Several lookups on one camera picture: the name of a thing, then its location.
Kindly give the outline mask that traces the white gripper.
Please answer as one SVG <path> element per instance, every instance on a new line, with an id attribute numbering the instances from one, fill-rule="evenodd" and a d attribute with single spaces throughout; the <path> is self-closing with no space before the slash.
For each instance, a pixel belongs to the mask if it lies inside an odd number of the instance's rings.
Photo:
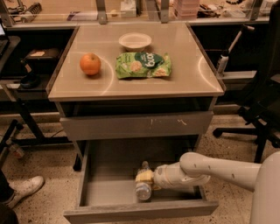
<path id="1" fill-rule="evenodd" d="M 136 182 L 153 182 L 153 191 L 161 189 L 181 189 L 186 186 L 186 174 L 179 163 L 160 165 L 152 170 L 142 171 L 136 175 Z"/>

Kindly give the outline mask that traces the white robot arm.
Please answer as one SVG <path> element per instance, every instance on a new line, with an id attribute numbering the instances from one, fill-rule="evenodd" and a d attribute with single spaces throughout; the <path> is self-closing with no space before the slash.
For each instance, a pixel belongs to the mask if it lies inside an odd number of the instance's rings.
<path id="1" fill-rule="evenodd" d="M 280 224 L 280 152 L 260 164 L 206 157 L 196 152 L 187 152 L 177 163 L 163 164 L 155 170 L 143 162 L 136 175 L 136 196 L 146 201 L 154 190 L 183 191 L 189 186 L 204 185 L 211 177 L 253 193 L 249 224 Z"/>

